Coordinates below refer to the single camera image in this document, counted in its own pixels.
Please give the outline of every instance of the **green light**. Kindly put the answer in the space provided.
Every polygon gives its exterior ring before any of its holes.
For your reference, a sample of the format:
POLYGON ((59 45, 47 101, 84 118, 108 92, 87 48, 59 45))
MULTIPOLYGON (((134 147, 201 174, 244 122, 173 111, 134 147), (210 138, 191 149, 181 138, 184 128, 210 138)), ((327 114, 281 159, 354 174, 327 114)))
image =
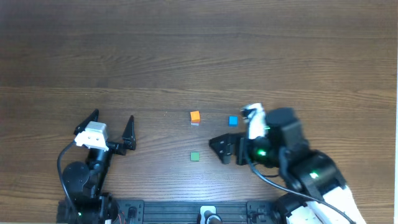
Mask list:
POLYGON ((316 172, 312 172, 312 173, 310 174, 310 176, 311 176, 313 179, 319 177, 318 174, 317 174, 316 172))
POLYGON ((260 156, 266 156, 266 155, 267 155, 267 152, 266 152, 265 150, 263 150, 263 149, 259 149, 259 150, 257 151, 257 154, 259 154, 260 156))

